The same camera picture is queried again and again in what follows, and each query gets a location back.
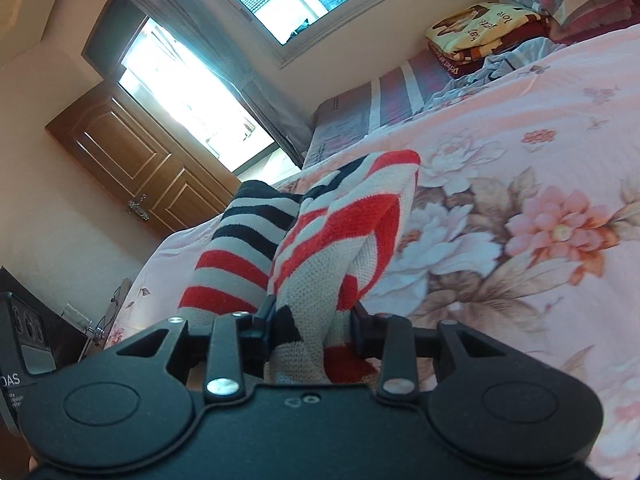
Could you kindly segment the red black striped white sweater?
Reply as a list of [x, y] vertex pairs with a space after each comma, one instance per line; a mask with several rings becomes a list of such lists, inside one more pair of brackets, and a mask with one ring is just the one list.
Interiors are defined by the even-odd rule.
[[242, 184], [198, 258], [180, 313], [204, 324], [273, 298], [267, 382], [370, 382], [376, 370], [352, 348], [349, 312], [392, 260], [419, 166], [414, 151], [372, 153], [304, 194]]

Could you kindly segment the dark bedside furniture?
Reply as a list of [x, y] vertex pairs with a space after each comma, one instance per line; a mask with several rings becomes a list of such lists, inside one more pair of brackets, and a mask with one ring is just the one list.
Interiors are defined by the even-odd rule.
[[57, 368], [73, 365], [80, 360], [86, 350], [87, 335], [46, 306], [6, 268], [1, 268], [1, 291], [12, 292], [40, 315]]

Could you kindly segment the brown wooden door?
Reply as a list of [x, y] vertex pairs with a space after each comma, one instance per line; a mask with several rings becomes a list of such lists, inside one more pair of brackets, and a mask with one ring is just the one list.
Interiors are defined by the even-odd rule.
[[154, 117], [104, 80], [52, 119], [47, 133], [128, 214], [164, 237], [224, 211], [240, 180], [164, 112]]

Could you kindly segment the pink floral bed quilt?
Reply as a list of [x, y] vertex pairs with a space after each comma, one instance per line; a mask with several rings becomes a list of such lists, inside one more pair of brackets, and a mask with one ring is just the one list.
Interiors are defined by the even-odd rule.
[[420, 157], [385, 269], [352, 274], [370, 313], [457, 321], [596, 390], [590, 464], [639, 474], [639, 29], [538, 55], [289, 178], [295, 194], [350, 162]]

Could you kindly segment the light blue crumpled cloth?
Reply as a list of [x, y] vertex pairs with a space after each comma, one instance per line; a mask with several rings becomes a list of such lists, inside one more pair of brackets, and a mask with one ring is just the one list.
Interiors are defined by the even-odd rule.
[[514, 49], [489, 55], [475, 72], [452, 80], [435, 92], [424, 105], [424, 110], [440, 110], [480, 93], [488, 84], [527, 67], [527, 73], [542, 73], [547, 69], [542, 60], [565, 48], [546, 37], [527, 40]]

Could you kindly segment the folded red yellow cartoon blanket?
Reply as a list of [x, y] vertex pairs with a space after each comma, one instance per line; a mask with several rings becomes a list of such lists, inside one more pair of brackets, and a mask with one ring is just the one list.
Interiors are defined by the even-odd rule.
[[477, 3], [432, 25], [426, 45], [451, 77], [479, 70], [488, 56], [545, 37], [548, 20], [533, 10], [504, 3]]

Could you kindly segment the grey curtain left side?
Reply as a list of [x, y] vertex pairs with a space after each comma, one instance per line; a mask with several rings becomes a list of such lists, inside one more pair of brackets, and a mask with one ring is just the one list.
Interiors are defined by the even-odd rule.
[[210, 0], [130, 0], [192, 51], [251, 112], [296, 166], [311, 128], [293, 102], [265, 79], [213, 14]]

